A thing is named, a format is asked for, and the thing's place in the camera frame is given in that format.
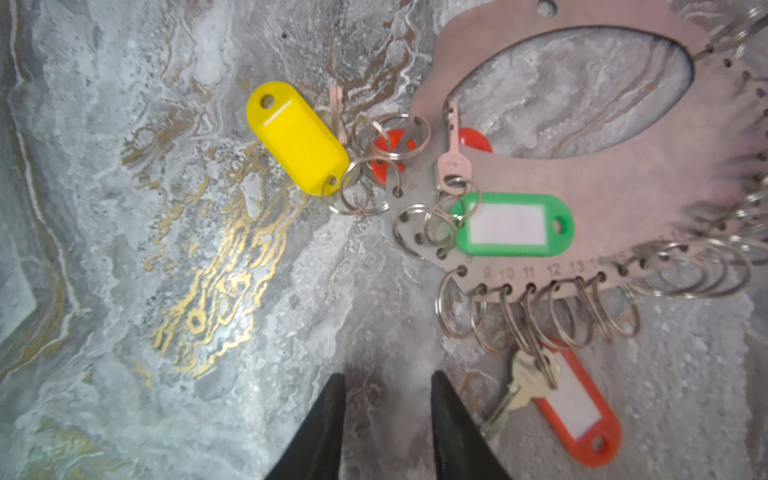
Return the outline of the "red key tag with key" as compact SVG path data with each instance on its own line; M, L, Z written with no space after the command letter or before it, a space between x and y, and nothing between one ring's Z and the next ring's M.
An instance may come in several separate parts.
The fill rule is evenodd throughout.
M544 347L535 356L518 350L511 360L511 382L481 434L488 440L498 436L510 413L530 403L582 465L602 467L616 457L622 427L574 351Z

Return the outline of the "metal key organizer plate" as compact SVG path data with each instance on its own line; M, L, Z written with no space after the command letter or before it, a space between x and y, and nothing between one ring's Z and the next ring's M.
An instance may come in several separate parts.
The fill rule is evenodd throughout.
M560 1L552 17L530 1L492 1L450 20L437 37L432 69L417 89L404 140L388 150L392 234L408 256L445 271L472 299L503 309L519 304L511 328L528 350L576 349L576 324L544 332L532 305L579 299L586 336L631 337L600 299L618 287L638 295L729 296L737 268L752 270L751 249L765 249L767 226L767 94L738 58L767 26L757 6L716 34L679 18L663 1ZM691 57L691 84L659 120L608 149L573 159L538 160L460 145L471 161L463 195L545 194L571 210L575 236L552 257L472 256L456 245L463 221L450 214L461 196L437 187L437 158L448 150L450 94L483 63L530 39L579 28L651 34Z

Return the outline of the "yellow key tag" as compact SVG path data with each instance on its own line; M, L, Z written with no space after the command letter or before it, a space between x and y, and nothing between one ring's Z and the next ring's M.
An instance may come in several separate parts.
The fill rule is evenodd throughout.
M279 81L258 86L247 102L246 117L303 192L320 197L338 191L349 156L293 86Z

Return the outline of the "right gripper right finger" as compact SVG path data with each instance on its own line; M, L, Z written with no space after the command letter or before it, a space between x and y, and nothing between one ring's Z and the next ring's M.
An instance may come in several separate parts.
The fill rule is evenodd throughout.
M443 371L431 377L430 402L437 479L511 479Z

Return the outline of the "green key tag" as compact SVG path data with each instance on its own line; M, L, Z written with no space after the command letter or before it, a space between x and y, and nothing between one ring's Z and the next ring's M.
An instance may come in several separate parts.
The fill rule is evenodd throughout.
M457 247L472 256L552 257L568 250L575 236L570 208L552 195L472 192L450 214L463 221Z

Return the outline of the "small silver key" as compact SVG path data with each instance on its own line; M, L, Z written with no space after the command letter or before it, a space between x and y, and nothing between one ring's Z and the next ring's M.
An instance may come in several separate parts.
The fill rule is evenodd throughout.
M448 150L440 155L436 162L436 179L438 189L448 195L461 196L472 178L471 161L460 151L460 127L458 102L449 100L447 103Z

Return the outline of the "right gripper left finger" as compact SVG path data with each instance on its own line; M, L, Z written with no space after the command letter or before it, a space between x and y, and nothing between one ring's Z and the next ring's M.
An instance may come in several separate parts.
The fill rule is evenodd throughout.
M266 479L338 479L345 410L345 377L335 373Z

